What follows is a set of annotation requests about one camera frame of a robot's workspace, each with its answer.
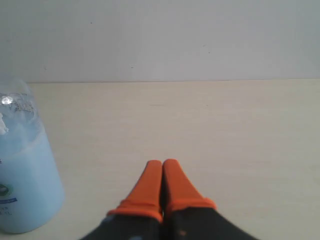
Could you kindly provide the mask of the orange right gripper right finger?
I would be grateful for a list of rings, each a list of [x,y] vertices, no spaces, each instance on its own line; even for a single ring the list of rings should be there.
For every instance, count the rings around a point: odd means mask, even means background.
[[[198,192],[176,159],[165,160],[162,173],[167,240],[256,239],[221,215],[216,204]]]

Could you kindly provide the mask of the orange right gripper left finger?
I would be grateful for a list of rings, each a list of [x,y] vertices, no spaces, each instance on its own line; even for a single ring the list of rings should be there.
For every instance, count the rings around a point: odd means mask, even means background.
[[[128,196],[82,239],[159,240],[163,223],[161,191],[162,162],[150,160]]]

